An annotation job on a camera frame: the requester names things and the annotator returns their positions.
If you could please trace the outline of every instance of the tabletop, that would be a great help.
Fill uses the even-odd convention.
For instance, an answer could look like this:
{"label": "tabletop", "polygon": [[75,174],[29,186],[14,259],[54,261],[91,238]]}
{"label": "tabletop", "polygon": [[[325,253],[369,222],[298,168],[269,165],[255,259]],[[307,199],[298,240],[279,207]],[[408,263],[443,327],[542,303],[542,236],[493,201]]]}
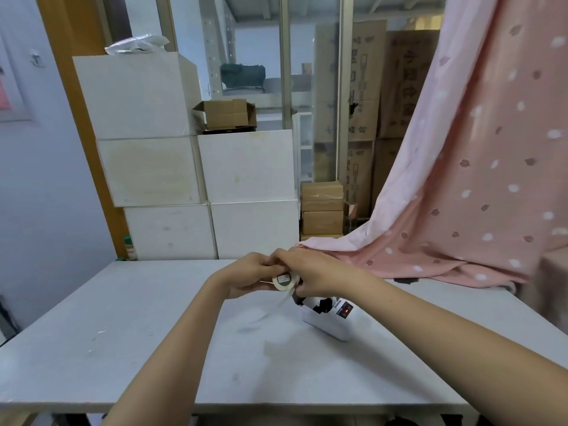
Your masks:
{"label": "tabletop", "polygon": [[[108,411],[207,277],[230,262],[110,264],[0,348],[0,408]],[[568,337],[505,289],[390,282],[568,367]],[[285,295],[256,292],[225,302],[197,414],[243,406],[352,414],[400,405],[467,407],[371,319],[347,343],[302,322],[293,301],[256,322]]]}

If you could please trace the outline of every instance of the stained white box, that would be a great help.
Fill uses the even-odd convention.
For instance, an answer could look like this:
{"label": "stained white box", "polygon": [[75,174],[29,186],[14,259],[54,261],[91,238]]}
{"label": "stained white box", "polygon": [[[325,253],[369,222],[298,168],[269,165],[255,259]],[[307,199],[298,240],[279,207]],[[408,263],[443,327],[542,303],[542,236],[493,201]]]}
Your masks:
{"label": "stained white box", "polygon": [[211,203],[297,198],[292,130],[198,138]]}
{"label": "stained white box", "polygon": [[197,136],[97,142],[117,207],[207,201]]}
{"label": "stained white box", "polygon": [[219,258],[270,255],[299,241],[297,200],[212,203],[211,214]]}
{"label": "stained white box", "polygon": [[124,208],[139,260],[215,259],[208,204]]}
{"label": "stained white box", "polygon": [[177,52],[74,57],[97,139],[197,135],[197,67]]}

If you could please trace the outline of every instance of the roll of tape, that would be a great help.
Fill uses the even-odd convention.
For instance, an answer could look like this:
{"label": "roll of tape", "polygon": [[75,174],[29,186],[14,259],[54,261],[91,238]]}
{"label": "roll of tape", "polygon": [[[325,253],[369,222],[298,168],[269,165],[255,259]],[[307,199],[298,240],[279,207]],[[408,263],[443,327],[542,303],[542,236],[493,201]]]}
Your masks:
{"label": "roll of tape", "polygon": [[274,287],[279,289],[280,291],[289,291],[298,285],[300,281],[300,275],[298,275],[294,271],[283,273],[277,277],[272,278],[272,283]]}

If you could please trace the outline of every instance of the person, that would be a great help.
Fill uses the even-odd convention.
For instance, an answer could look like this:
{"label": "person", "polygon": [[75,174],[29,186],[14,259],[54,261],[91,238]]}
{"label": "person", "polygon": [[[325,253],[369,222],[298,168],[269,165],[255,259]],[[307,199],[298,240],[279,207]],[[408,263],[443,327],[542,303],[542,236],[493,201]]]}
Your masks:
{"label": "person", "polygon": [[529,349],[324,253],[250,253],[212,274],[110,410],[104,426],[187,425],[223,302],[288,270],[300,297],[337,296],[398,337],[495,425],[568,422],[568,370]]}

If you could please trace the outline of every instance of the person's right hand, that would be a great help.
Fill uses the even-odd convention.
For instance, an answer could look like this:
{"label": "person's right hand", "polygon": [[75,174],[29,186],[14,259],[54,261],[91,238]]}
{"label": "person's right hand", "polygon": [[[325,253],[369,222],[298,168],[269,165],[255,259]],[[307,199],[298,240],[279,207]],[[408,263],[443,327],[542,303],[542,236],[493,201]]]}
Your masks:
{"label": "person's right hand", "polygon": [[347,298],[349,285],[365,272],[319,251],[297,247],[288,251],[279,248],[270,259],[271,264],[284,264],[300,275],[303,283],[297,286],[296,294],[302,298]]}

